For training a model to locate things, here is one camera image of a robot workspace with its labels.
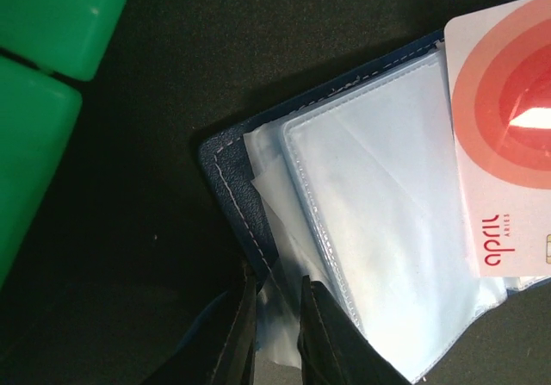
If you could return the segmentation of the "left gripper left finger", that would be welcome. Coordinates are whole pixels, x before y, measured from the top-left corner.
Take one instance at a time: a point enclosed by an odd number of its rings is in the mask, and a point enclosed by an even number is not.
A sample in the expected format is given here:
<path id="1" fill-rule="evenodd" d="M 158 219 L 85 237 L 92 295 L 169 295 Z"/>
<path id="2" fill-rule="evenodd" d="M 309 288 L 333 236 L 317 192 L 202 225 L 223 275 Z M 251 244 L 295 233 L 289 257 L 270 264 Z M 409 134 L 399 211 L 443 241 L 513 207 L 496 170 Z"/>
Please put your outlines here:
<path id="1" fill-rule="evenodd" d="M 144 384 L 252 384 L 257 348 L 257 281 L 249 266 L 212 300 L 176 353 Z"/>

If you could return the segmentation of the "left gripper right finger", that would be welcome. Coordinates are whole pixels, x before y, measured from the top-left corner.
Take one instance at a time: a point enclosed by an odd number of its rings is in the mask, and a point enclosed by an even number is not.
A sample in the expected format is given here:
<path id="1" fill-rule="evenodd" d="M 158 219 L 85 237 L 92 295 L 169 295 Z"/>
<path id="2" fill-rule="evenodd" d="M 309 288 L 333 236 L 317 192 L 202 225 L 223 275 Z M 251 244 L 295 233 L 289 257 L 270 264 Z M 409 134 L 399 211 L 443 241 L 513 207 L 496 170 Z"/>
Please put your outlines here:
<path id="1" fill-rule="evenodd" d="M 309 276 L 301 283 L 297 346 L 304 384 L 409 382 L 363 337 L 326 286 Z"/>

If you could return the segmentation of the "red circle credit card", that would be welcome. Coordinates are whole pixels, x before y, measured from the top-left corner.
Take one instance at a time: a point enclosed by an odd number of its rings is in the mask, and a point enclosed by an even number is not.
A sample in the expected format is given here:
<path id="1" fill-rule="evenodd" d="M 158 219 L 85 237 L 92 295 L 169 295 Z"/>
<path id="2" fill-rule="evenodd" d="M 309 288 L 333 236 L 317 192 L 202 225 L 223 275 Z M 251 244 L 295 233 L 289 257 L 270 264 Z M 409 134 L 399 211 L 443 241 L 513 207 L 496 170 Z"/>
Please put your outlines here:
<path id="1" fill-rule="evenodd" d="M 550 0 L 444 29 L 467 234 L 482 276 L 550 273 Z"/>

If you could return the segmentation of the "blue card holder wallet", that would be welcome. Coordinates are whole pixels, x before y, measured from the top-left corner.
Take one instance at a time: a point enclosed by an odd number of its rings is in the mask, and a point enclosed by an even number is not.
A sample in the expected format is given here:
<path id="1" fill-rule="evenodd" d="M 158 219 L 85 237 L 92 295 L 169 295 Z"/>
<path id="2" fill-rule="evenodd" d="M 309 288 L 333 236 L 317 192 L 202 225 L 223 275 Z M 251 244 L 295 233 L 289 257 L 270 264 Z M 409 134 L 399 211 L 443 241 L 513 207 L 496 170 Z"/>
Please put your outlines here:
<path id="1" fill-rule="evenodd" d="M 256 351 L 301 369 L 323 283 L 413 384 L 548 276 L 482 276 L 467 234 L 444 29 L 208 138 L 199 161 L 257 276 Z"/>

